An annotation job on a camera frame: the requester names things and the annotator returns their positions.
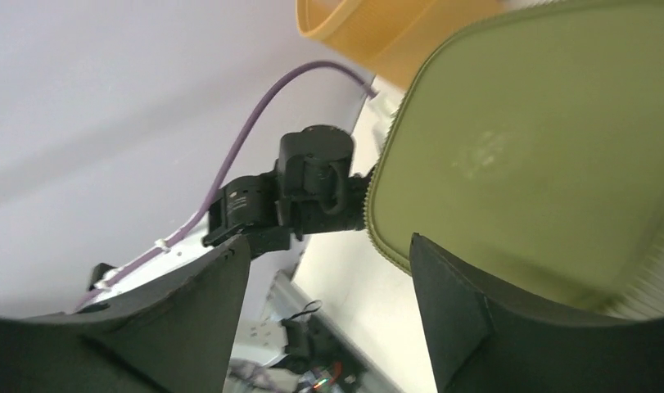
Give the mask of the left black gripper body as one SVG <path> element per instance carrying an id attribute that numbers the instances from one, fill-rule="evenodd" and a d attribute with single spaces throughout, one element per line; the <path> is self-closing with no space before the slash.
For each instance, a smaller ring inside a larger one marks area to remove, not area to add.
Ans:
<path id="1" fill-rule="evenodd" d="M 281 138 L 277 212 L 280 224 L 296 238 L 365 229 L 370 176 L 351 173 L 354 150 L 351 135 L 326 124 Z"/>

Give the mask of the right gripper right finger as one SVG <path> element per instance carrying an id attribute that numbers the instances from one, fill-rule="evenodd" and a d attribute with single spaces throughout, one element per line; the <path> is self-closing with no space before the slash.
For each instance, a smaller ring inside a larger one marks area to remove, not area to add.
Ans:
<path id="1" fill-rule="evenodd" d="M 547 300 L 414 234 L 409 260 L 441 392 L 664 392 L 664 317 Z"/>

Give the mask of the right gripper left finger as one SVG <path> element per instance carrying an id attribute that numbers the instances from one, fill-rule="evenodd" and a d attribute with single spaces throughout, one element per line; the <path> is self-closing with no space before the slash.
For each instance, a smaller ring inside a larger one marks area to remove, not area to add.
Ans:
<path id="1" fill-rule="evenodd" d="M 249 277 L 235 237 L 76 314 L 0 318 L 0 392 L 220 392 Z"/>

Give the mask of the green mesh waste bin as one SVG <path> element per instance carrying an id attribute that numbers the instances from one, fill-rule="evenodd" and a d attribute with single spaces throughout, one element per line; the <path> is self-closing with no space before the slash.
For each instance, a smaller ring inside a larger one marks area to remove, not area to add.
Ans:
<path id="1" fill-rule="evenodd" d="M 459 31 L 423 64 L 365 220 L 538 296 L 664 317 L 664 1 L 560 1 Z"/>

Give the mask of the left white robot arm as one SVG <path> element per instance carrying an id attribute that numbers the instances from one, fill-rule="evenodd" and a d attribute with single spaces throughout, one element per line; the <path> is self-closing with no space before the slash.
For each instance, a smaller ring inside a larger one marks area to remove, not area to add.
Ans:
<path id="1" fill-rule="evenodd" d="M 287 251 L 307 235 L 364 229 L 369 177 L 351 174 L 355 144 L 344 130 L 314 125 L 280 140 L 273 169 L 219 187 L 198 211 L 199 223 L 177 239 L 156 241 L 150 259 L 96 269 L 79 308 L 124 294 L 242 236 L 258 258 Z"/>

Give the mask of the yellow mesh waste bin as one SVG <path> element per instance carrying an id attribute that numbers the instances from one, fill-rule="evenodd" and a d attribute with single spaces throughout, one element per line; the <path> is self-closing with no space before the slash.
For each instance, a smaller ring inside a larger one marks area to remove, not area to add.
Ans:
<path id="1" fill-rule="evenodd" d="M 449 36 L 505 11 L 493 0 L 295 2 L 300 34 L 406 89 Z"/>

